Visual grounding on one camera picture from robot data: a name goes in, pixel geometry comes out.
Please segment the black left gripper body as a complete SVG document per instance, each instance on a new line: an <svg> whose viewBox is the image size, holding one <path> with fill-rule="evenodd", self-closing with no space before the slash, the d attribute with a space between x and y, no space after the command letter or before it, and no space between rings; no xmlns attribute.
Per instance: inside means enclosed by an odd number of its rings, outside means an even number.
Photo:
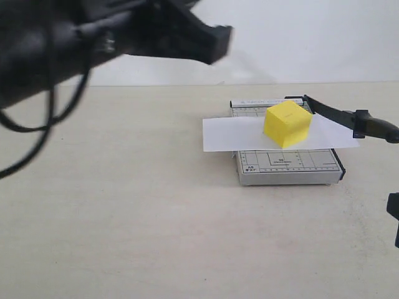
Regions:
<svg viewBox="0 0 399 299"><path fill-rule="evenodd" d="M233 28L209 26L189 1L2 1L1 106L48 88L45 24L54 38L55 82L121 55L194 60L229 51Z"/></svg>

